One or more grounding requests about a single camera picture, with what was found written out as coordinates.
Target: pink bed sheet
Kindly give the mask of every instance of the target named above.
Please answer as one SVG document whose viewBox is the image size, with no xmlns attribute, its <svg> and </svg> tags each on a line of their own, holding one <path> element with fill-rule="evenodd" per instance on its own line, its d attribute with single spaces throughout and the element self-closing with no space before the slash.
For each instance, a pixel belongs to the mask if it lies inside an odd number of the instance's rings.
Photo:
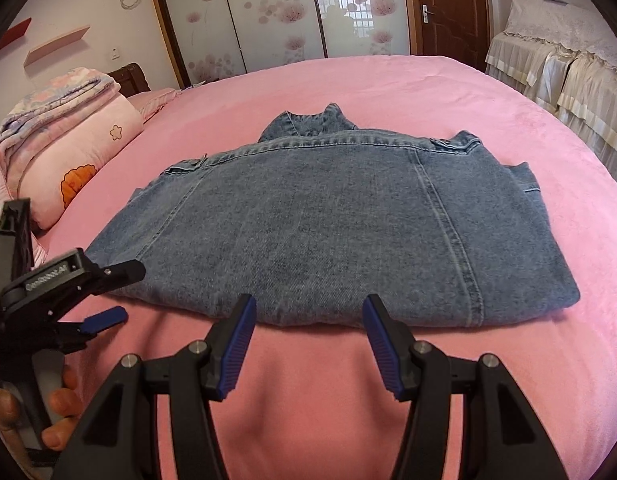
<svg viewBox="0 0 617 480">
<path fill-rule="evenodd" d="M 329 102 L 362 128 L 441 138 L 467 129 L 500 162 L 530 163 L 581 301 L 518 326 L 414 334 L 449 355 L 498 354 L 538 412 L 569 477 L 588 479 L 617 439 L 617 184 L 556 118 L 458 62 L 313 60 L 186 91 L 100 170 L 42 243 L 51 256 L 87 247 L 132 191 L 168 165 L 255 142 L 280 112 L 312 114 Z M 111 304 L 90 298 L 71 317 Z M 71 356 L 87 400 L 123 354 L 172 354 L 210 326 L 202 316 L 122 304 L 128 324 Z M 364 333 L 335 326 L 257 326 L 236 391 L 212 407 L 234 480 L 387 479 L 407 409 L 384 390 Z M 455 402 L 445 480 L 457 477 L 460 422 Z M 173 480 L 167 423 L 160 410 L 164 479 Z"/>
</svg>

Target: metal bolt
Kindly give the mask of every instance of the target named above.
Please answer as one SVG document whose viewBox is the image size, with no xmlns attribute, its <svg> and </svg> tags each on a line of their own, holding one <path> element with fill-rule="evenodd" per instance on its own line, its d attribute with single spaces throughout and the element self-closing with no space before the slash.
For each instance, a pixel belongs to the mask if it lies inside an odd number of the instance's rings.
<svg viewBox="0 0 617 480">
<path fill-rule="evenodd" d="M 432 344 L 428 341 L 418 341 L 413 345 L 413 349 L 418 354 L 428 354 L 432 350 Z"/>
<path fill-rule="evenodd" d="M 122 366 L 124 368 L 132 368 L 135 366 L 140 359 L 135 354 L 126 354 L 122 358 Z"/>
<path fill-rule="evenodd" d="M 202 339 L 197 339 L 197 341 L 193 341 L 189 344 L 189 350 L 194 354 L 201 354 L 202 352 L 205 352 L 207 347 L 208 345 Z"/>
<path fill-rule="evenodd" d="M 497 368 L 499 366 L 499 358 L 494 354 L 484 354 L 482 363 L 489 368 Z"/>
</svg>

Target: white glass wardrobe panel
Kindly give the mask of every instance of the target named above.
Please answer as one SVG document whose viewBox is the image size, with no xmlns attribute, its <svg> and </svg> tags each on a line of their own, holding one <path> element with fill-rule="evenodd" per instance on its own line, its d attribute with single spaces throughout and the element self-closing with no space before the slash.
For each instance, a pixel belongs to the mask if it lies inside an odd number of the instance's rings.
<svg viewBox="0 0 617 480">
<path fill-rule="evenodd" d="M 226 0 L 166 0 L 191 82 L 246 72 Z"/>
<path fill-rule="evenodd" d="M 317 0 L 328 57 L 410 54 L 406 0 Z"/>
<path fill-rule="evenodd" d="M 228 0 L 246 70 L 323 57 L 314 0 Z"/>
</svg>

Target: brown wooden headboard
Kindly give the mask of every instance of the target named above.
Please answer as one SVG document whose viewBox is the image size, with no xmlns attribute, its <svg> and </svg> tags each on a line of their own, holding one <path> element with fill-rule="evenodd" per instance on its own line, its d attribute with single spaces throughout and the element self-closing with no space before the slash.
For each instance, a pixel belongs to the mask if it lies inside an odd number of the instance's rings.
<svg viewBox="0 0 617 480">
<path fill-rule="evenodd" d="M 121 69 L 109 73 L 109 76 L 120 84 L 120 94 L 124 97 L 130 97 L 140 92 L 150 92 L 144 73 L 137 63 L 123 66 Z"/>
</svg>

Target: wooden door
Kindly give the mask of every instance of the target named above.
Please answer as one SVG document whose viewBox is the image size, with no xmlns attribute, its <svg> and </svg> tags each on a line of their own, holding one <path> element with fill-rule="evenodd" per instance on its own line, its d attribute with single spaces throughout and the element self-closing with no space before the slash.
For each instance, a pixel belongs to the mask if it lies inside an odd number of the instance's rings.
<svg viewBox="0 0 617 480">
<path fill-rule="evenodd" d="M 423 16 L 423 7 L 428 12 Z M 486 0 L 419 0 L 425 56 L 447 56 L 485 69 L 489 46 Z"/>
</svg>

